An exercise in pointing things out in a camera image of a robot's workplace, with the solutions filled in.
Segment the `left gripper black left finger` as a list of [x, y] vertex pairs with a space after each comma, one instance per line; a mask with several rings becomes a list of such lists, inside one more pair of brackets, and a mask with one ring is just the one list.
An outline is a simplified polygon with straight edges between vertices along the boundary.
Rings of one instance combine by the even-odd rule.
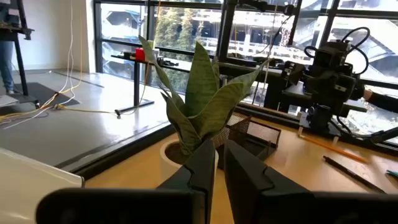
[[47, 194], [37, 224], [209, 224], [215, 149], [205, 141], [156, 189], [65, 188]]

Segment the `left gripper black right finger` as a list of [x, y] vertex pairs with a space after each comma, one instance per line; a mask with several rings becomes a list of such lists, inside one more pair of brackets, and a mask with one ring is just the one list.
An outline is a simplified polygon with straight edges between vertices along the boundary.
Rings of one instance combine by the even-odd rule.
[[398, 224], [398, 195], [312, 192], [230, 140], [224, 176], [235, 224]]

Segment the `black pen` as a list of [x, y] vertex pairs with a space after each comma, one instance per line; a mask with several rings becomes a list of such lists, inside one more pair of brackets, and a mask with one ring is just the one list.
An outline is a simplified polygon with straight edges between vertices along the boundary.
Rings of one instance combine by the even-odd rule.
[[354, 180], [360, 182], [361, 184], [363, 184], [364, 186], [366, 186], [367, 188], [374, 190], [376, 192], [385, 194], [386, 192], [383, 191], [383, 189], [379, 188], [378, 186], [374, 185], [373, 183], [371, 183], [370, 181], [362, 178], [361, 176], [359, 176], [358, 174], [355, 174], [352, 170], [349, 170], [348, 168], [344, 167], [343, 165], [339, 164], [338, 162], [334, 161], [333, 159], [327, 157], [327, 156], [323, 156], [325, 162], [331, 166], [333, 166], [334, 168], [338, 169], [339, 171], [341, 171], [342, 173], [350, 176], [351, 178], [353, 178]]

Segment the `black mesh desk organizer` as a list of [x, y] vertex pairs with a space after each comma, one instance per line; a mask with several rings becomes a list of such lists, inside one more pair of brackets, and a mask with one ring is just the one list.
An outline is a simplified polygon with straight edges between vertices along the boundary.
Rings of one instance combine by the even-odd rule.
[[232, 140], [260, 160], [267, 159], [278, 148], [281, 130], [253, 121], [250, 116], [233, 114], [226, 126], [213, 137], [219, 155], [218, 168], [224, 169], [224, 142]]

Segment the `white plant pot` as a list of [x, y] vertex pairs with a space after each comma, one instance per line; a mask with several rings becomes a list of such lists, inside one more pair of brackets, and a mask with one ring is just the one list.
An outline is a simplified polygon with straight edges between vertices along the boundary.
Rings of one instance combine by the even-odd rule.
[[209, 184], [213, 185], [215, 181], [216, 165], [219, 155], [215, 151], [214, 143], [211, 139], [206, 140], [190, 156], [184, 156], [180, 151], [182, 149], [178, 139], [166, 142], [160, 148], [160, 178], [165, 181], [179, 168], [186, 168], [192, 174], [199, 174], [195, 182], [204, 179], [204, 175], [210, 176]]

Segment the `orange pencil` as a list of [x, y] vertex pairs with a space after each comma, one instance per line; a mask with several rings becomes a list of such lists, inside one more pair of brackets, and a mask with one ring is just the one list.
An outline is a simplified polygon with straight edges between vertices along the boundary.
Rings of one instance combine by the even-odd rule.
[[362, 163], [365, 163], [365, 164], [368, 163], [368, 161], [366, 159], [364, 159], [362, 157], [359, 157], [357, 155], [348, 153], [348, 152], [346, 152], [346, 151], [344, 151], [344, 150], [342, 150], [340, 148], [337, 148], [336, 146], [332, 146], [331, 144], [327, 144], [326, 142], [319, 141], [317, 139], [310, 138], [308, 136], [303, 136], [301, 134], [299, 134], [298, 137], [300, 137], [300, 138], [302, 138], [302, 139], [304, 139], [306, 141], [310, 141], [310, 142], [312, 142], [314, 144], [317, 144], [317, 145], [319, 145], [321, 147], [327, 148], [327, 149], [329, 149], [331, 151], [337, 152], [338, 154], [341, 154], [343, 156], [349, 157], [350, 159], [354, 159], [356, 161], [359, 161], [359, 162], [362, 162]]

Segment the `green snake plant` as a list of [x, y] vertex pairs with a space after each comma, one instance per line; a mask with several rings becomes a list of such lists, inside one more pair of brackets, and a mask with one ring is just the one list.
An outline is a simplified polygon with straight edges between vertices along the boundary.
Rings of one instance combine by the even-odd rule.
[[157, 76], [165, 86], [162, 97], [166, 102], [169, 122], [178, 134], [181, 153], [193, 154], [209, 138], [228, 123], [237, 104], [248, 94], [266, 60], [255, 71], [237, 76], [220, 86], [219, 63], [210, 59], [208, 52], [196, 43], [185, 91], [185, 99], [173, 88], [164, 69], [158, 64], [149, 41], [139, 36], [144, 55], [153, 64]]

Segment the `black metal floor stand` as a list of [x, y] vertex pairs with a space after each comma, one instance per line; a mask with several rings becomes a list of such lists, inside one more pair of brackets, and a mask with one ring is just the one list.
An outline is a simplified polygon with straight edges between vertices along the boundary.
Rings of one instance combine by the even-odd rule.
[[136, 112], [138, 108], [153, 105], [154, 101], [144, 99], [145, 90], [140, 93], [140, 78], [139, 78], [139, 64], [152, 65], [150, 62], [146, 62], [141, 59], [137, 59], [135, 57], [125, 57], [123, 55], [111, 55], [113, 58], [123, 59], [134, 62], [134, 71], [133, 71], [133, 82], [134, 82], [134, 96], [133, 96], [133, 105], [127, 108], [116, 109], [114, 112], [117, 114], [118, 118], [122, 115], [132, 115]]

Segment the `white panel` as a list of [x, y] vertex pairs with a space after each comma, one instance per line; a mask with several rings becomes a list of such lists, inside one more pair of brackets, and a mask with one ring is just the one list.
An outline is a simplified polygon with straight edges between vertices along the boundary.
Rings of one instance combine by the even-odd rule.
[[36, 224], [35, 210], [43, 197], [84, 186], [82, 176], [0, 147], [0, 224]]

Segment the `black floor mat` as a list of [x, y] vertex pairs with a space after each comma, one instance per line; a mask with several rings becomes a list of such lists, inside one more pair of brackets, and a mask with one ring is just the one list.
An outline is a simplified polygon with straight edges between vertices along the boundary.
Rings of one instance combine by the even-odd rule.
[[[15, 93], [11, 95], [11, 97], [20, 101], [20, 103], [34, 103], [35, 105], [43, 105], [47, 100], [51, 99], [55, 94], [55, 90], [48, 88], [40, 83], [32, 82], [27, 83], [28, 96], [25, 96], [22, 92], [22, 84], [15, 84], [14, 91]], [[59, 94], [50, 104], [53, 106], [55, 104], [63, 103], [64, 101], [69, 100], [70, 97]], [[77, 100], [70, 100], [65, 103], [64, 106], [78, 105], [80, 104]]]

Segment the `black tripod stand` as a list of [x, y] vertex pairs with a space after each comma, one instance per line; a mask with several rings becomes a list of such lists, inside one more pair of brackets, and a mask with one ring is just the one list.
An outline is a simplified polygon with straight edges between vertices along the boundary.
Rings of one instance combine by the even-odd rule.
[[18, 72], [21, 78], [22, 92], [15, 93], [12, 96], [19, 101], [19, 103], [33, 103], [36, 108], [39, 107], [39, 100], [29, 95], [27, 80], [25, 77], [24, 64], [22, 59], [21, 47], [19, 43], [19, 34], [25, 35], [25, 40], [31, 40], [31, 33], [34, 31], [28, 28], [25, 10], [22, 0], [10, 0], [6, 3], [0, 2], [0, 6], [6, 9], [15, 9], [17, 14], [10, 15], [11, 22], [0, 24], [0, 41], [13, 42], [16, 50]]

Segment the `person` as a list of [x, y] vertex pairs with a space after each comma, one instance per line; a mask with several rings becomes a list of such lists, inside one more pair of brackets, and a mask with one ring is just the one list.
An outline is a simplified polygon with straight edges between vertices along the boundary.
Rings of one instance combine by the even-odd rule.
[[[19, 17], [9, 13], [9, 6], [0, 4], [0, 24], [5, 22], [11, 26], [18, 26]], [[6, 93], [14, 94], [14, 80], [12, 77], [12, 52], [13, 43], [8, 41], [0, 41], [0, 75]]]

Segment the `black metal rig frame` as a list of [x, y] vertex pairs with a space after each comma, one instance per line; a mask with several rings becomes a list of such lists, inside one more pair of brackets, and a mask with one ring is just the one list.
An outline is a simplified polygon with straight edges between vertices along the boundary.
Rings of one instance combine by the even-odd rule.
[[[294, 24], [299, 19], [303, 0], [224, 0], [221, 5], [221, 22], [220, 31], [218, 37], [218, 46], [216, 49], [216, 56], [220, 56], [220, 67], [222, 72], [227, 72], [232, 77], [242, 75], [244, 72], [252, 71], [249, 67], [235, 65], [229, 63], [227, 58], [227, 48], [229, 44], [229, 38], [231, 37], [233, 18], [236, 10], [236, 6], [239, 4], [247, 3], [248, 1], [256, 2], [260, 4], [260, 7], [255, 9], [260, 11], [272, 13], [287, 13], [290, 16], [294, 16]], [[244, 106], [242, 103], [238, 105], [237, 111], [243, 112], [245, 115], [253, 115], [256, 118], [262, 118], [266, 121], [270, 121], [276, 124], [281, 124], [286, 127], [298, 129], [299, 118], [290, 116], [287, 113], [278, 111], [279, 98], [282, 96], [282, 79], [280, 74], [272, 72], [271, 78], [271, 94], [268, 99], [264, 100], [265, 107], [255, 109], [253, 106]], [[352, 144], [355, 146], [364, 147], [373, 151], [388, 154], [390, 156], [398, 157], [398, 144], [391, 142], [380, 142], [373, 144], [366, 142], [363, 139], [354, 138], [349, 134], [337, 131], [340, 135], [339, 140]]]

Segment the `black window frame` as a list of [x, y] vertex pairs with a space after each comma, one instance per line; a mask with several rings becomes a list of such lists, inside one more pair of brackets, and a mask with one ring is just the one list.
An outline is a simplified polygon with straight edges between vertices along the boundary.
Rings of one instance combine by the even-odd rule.
[[[195, 43], [216, 54], [224, 0], [94, 0], [96, 70], [133, 79], [132, 62], [113, 58], [140, 47], [139, 36], [179, 64], [191, 61]], [[372, 86], [398, 89], [398, 0], [303, 0], [294, 16], [236, 7], [227, 58], [272, 56], [310, 63], [308, 45], [346, 37], [349, 56]]]

